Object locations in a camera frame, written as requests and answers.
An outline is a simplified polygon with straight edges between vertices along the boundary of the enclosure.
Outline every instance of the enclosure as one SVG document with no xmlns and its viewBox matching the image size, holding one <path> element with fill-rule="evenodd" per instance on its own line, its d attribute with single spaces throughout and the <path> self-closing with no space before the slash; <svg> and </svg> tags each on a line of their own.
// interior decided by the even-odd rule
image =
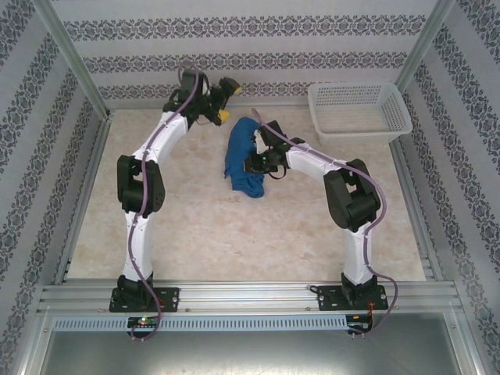
<svg viewBox="0 0 500 375">
<path fill-rule="evenodd" d="M 0 7 L 1 373 L 500 373 L 497 0 Z M 154 282 L 178 294 L 157 335 L 130 342 L 144 314 L 109 311 L 127 256 L 116 162 L 153 132 L 186 61 L 242 92 L 225 123 L 200 118 L 159 164 Z M 308 88 L 338 82 L 394 83 L 412 131 L 323 142 Z M 253 199 L 224 178 L 252 107 L 315 150 L 363 160 L 387 196 L 371 265 L 399 296 L 365 340 L 345 331 L 367 310 L 324 311 L 310 290 L 343 285 L 323 182 L 290 169 Z M 390 302 L 393 284 L 378 282 Z"/>
</svg>

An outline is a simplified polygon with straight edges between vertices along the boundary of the patterned wallpaper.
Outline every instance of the patterned wallpaper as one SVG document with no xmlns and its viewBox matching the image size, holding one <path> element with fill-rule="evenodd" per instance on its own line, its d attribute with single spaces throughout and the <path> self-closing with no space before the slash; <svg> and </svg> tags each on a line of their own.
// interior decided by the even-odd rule
<svg viewBox="0 0 500 375">
<path fill-rule="evenodd" d="M 457 1 L 405 93 L 401 139 L 433 246 L 500 373 L 500 4 Z"/>
<path fill-rule="evenodd" d="M 436 0 L 54 1 L 110 108 L 160 106 L 175 69 L 243 84 L 243 99 L 305 102 L 313 82 L 394 81 Z"/>
<path fill-rule="evenodd" d="M 31 2 L 0 5 L 0 374 L 59 266 L 101 119 Z"/>
</svg>

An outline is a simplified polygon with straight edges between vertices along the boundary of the laundry basket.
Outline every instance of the laundry basket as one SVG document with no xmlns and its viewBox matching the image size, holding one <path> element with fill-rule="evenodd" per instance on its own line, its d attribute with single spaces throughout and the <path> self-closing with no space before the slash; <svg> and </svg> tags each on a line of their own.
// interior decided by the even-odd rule
<svg viewBox="0 0 500 375">
<path fill-rule="evenodd" d="M 394 84 L 329 83 L 308 89 L 309 109 L 320 144 L 390 142 L 413 129 Z"/>
</svg>

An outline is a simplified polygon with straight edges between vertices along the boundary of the black mounting plate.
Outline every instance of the black mounting plate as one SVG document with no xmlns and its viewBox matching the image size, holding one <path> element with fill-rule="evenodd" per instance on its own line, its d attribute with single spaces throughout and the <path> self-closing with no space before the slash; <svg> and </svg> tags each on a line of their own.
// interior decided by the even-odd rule
<svg viewBox="0 0 500 375">
<path fill-rule="evenodd" d="M 370 301 L 373 303 L 373 310 L 387 310 L 389 308 L 385 288 L 382 285 L 377 285 L 372 294 L 357 301 L 354 305 L 350 305 L 345 299 L 341 285 L 314 286 L 311 287 L 311 291 L 317 294 L 320 311 L 368 310 Z"/>
<path fill-rule="evenodd" d="M 178 287 L 154 287 L 153 291 L 158 296 L 163 313 L 176 313 L 179 306 Z M 149 306 L 128 306 L 118 303 L 122 291 L 115 287 L 112 290 L 109 311 L 111 313 L 156 313 L 156 304 L 153 302 Z"/>
</svg>

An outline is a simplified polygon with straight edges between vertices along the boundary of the marble floor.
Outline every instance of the marble floor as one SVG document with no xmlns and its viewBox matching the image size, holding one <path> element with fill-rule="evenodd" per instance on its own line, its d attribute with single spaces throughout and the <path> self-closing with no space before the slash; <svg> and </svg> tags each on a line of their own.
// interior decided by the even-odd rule
<svg viewBox="0 0 500 375">
<path fill-rule="evenodd" d="M 339 159 L 362 159 L 388 199 L 386 219 L 373 232 L 373 267 L 396 280 L 425 280 L 388 145 L 318 143 L 307 108 L 259 109 L 290 137 Z M 160 110 L 118 110 L 105 145 L 68 277 L 117 278 L 126 251 L 126 223 L 116 197 L 116 160 L 152 132 Z M 232 191 L 224 180 L 234 108 L 222 126 L 195 124 L 161 166 L 166 188 L 153 239 L 155 279 L 340 280 L 341 230 L 330 218 L 322 182 L 297 171 L 267 177 L 261 199 Z"/>
</svg>

